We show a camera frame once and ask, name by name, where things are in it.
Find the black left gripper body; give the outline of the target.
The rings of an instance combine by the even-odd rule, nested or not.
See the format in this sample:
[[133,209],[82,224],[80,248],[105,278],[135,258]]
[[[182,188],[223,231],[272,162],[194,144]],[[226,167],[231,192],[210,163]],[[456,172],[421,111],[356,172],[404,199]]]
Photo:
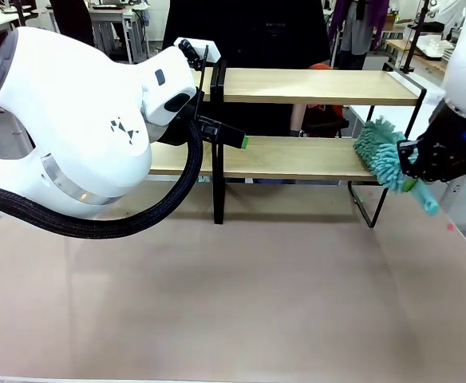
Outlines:
[[150,143],[160,142],[171,146],[180,146],[188,142],[191,132],[196,131],[197,135],[200,136],[196,111],[199,109],[201,101],[202,92],[198,91],[168,125],[148,124]]

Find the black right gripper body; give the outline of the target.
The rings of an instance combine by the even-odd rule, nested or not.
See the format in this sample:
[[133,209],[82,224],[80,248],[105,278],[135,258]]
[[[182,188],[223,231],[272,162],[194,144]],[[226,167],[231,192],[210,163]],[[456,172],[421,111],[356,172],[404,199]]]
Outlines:
[[466,114],[441,101],[417,139],[417,176],[447,182],[466,175]]

